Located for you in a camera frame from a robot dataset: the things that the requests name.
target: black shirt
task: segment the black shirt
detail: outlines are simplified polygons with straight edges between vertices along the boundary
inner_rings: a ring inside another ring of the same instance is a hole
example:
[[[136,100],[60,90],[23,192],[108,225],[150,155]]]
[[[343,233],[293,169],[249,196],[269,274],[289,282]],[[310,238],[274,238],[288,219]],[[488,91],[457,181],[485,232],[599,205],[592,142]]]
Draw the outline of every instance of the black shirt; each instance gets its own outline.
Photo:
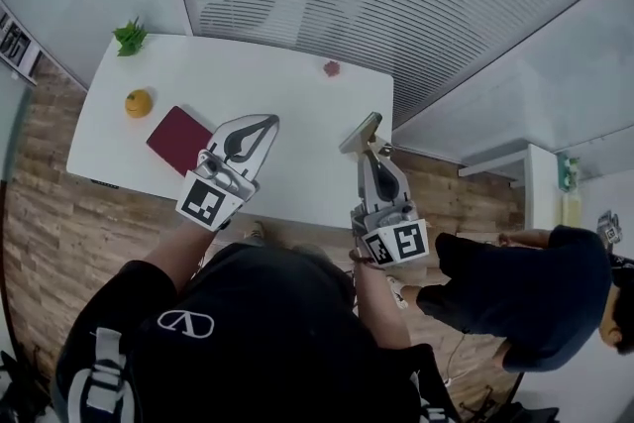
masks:
[[[94,361],[95,329],[106,327],[123,334],[146,422],[418,422],[430,412],[458,421],[431,348],[380,349],[354,315],[348,285],[323,260],[240,245],[180,295],[157,267],[128,263],[75,322],[57,391],[67,399],[75,373]]]
[[[595,233],[558,226],[543,250],[441,237],[452,280],[437,303],[419,305],[463,331],[508,339],[506,370],[558,369],[600,324],[612,278]]]

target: logo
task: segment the logo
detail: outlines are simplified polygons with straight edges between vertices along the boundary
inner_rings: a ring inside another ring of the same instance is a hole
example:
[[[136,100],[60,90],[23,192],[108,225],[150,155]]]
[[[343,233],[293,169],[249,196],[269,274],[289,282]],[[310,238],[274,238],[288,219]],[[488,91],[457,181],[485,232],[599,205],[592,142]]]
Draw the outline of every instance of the logo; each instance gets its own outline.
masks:
[[[225,195],[222,192],[196,180],[180,209],[185,214],[211,226],[224,200]]]
[[[420,233],[418,224],[409,224],[402,228],[394,228],[394,236],[396,237],[396,247],[398,254],[402,260],[425,254],[425,242],[423,235]]]
[[[367,238],[366,245],[378,264],[386,264],[393,261],[392,256],[389,254],[387,247],[379,235]]]
[[[206,339],[214,331],[214,320],[206,314],[188,310],[167,310],[157,320],[159,326],[170,332],[180,332],[194,339]]]

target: small red object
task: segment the small red object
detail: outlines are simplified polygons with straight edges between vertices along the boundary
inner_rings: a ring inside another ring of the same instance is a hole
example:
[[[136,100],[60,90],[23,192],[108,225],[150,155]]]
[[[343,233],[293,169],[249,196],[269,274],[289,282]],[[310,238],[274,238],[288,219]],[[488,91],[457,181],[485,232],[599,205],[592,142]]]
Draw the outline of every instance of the small red object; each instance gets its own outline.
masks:
[[[207,147],[211,133],[174,106],[146,141],[162,159],[180,174],[198,166],[198,153]]]
[[[328,77],[333,77],[339,74],[341,71],[341,65],[334,60],[330,60],[329,62],[324,64],[324,72],[328,74]]]

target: hand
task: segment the hand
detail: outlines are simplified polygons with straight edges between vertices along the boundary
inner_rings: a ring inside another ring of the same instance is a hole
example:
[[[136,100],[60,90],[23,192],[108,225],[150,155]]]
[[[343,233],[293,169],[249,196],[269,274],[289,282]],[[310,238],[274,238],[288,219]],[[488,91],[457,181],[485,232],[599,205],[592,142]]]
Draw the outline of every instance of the hand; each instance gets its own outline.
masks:
[[[511,237],[508,236],[506,233],[500,233],[499,236],[497,237],[497,242],[499,243],[499,245],[501,247],[508,247],[511,245]]]

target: dark blue shirt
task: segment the dark blue shirt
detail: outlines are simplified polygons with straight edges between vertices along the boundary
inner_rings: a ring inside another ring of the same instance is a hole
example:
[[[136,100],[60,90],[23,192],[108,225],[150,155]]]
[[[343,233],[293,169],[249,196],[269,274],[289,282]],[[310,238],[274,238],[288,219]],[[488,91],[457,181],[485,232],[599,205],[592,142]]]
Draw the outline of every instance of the dark blue shirt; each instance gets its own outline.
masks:
[[[558,226],[547,249],[479,244],[461,254],[448,296],[463,328],[508,339],[505,370],[558,369],[598,328],[612,276],[595,233]]]

